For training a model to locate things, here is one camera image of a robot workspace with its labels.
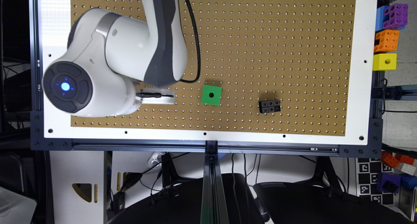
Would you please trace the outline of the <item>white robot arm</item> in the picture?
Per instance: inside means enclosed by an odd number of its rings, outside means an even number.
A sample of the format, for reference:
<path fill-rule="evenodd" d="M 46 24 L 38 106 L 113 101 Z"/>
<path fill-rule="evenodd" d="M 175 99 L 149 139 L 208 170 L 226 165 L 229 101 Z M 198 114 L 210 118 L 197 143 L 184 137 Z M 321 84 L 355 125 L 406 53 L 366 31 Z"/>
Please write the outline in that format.
<path fill-rule="evenodd" d="M 42 80 L 47 99 L 77 117 L 127 115 L 141 104 L 174 104 L 188 54 L 179 0 L 142 0 L 145 21 L 101 8 L 72 26 L 66 53 Z"/>

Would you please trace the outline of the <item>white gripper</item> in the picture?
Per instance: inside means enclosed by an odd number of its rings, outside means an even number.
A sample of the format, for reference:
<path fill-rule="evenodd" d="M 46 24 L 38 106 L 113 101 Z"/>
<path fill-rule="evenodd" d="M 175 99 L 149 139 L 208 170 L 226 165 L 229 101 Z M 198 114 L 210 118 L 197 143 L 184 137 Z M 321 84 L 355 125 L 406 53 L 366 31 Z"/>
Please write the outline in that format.
<path fill-rule="evenodd" d="M 174 104 L 175 97 L 171 89 L 143 88 L 136 93 L 136 99 L 142 104 Z"/>

